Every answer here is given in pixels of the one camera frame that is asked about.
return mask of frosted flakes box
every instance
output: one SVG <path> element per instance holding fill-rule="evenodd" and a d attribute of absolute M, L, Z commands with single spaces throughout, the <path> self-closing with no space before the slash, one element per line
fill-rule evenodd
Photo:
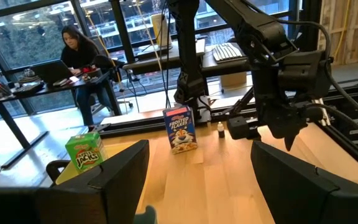
<path fill-rule="evenodd" d="M 191 108 L 181 106 L 163 111 L 172 153 L 197 149 L 196 130 Z"/>
<path fill-rule="evenodd" d="M 66 150 L 79 174 L 108 159 L 100 135 L 96 132 L 71 137 Z"/>

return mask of wooden wall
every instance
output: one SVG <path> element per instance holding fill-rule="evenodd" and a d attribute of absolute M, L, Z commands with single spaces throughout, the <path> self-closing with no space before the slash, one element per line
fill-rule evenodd
<path fill-rule="evenodd" d="M 331 36 L 331 56 L 334 56 L 344 31 L 341 45 L 335 58 L 336 65 L 358 62 L 358 0 L 351 0 L 345 23 L 348 0 L 323 0 L 320 23 Z M 324 35 L 319 33 L 318 48 L 325 48 Z"/>

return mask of laptop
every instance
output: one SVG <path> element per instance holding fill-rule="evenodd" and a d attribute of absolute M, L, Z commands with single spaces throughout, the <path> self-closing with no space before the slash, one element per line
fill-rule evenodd
<path fill-rule="evenodd" d="M 32 70 L 48 85 L 73 76 L 70 69 L 61 60 L 34 66 Z"/>

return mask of blue cereal box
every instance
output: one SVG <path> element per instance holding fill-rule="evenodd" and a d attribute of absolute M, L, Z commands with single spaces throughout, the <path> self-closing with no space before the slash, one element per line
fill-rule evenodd
<path fill-rule="evenodd" d="M 197 149 L 196 130 L 191 108 L 181 106 L 163 111 L 172 153 Z"/>

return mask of woman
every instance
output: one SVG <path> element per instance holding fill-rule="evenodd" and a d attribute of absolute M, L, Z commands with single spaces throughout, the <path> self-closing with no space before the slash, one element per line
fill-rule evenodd
<path fill-rule="evenodd" d="M 83 67 L 92 64 L 95 56 L 99 55 L 99 50 L 96 45 L 83 35 L 74 26 L 65 26 L 62 30 L 62 39 L 65 43 L 65 48 L 62 52 L 61 60 L 71 67 L 73 75 L 79 75 L 82 72 Z M 90 96 L 92 93 L 97 93 L 99 102 L 108 107 L 112 111 L 112 105 L 108 98 L 106 90 L 100 86 L 83 87 L 76 91 L 76 101 L 80 107 L 82 117 L 84 119 L 84 125 L 92 127 L 93 118 L 90 105 Z"/>

